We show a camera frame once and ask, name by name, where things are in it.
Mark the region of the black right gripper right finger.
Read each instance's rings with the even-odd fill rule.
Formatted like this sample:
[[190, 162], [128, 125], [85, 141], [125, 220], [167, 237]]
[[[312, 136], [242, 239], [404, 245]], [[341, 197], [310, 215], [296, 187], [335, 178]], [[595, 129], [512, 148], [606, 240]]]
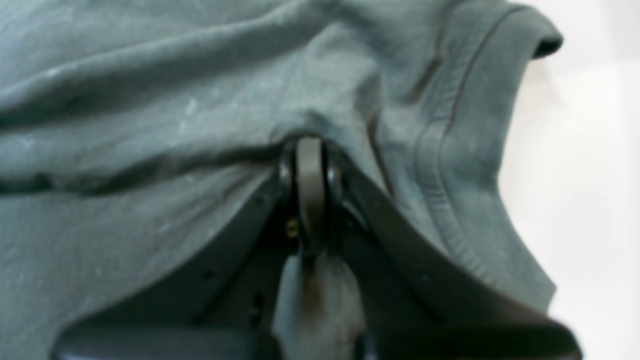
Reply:
[[581, 360], [573, 333], [462, 269], [337, 146], [325, 146], [333, 234], [365, 310], [355, 360]]

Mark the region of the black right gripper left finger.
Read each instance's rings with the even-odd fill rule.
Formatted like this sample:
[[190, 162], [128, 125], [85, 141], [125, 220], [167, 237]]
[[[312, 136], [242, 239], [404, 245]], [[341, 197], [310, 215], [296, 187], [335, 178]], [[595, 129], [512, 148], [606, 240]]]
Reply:
[[286, 144], [274, 172], [187, 262], [57, 338], [55, 360], [281, 360], [281, 274], [323, 246], [323, 142]]

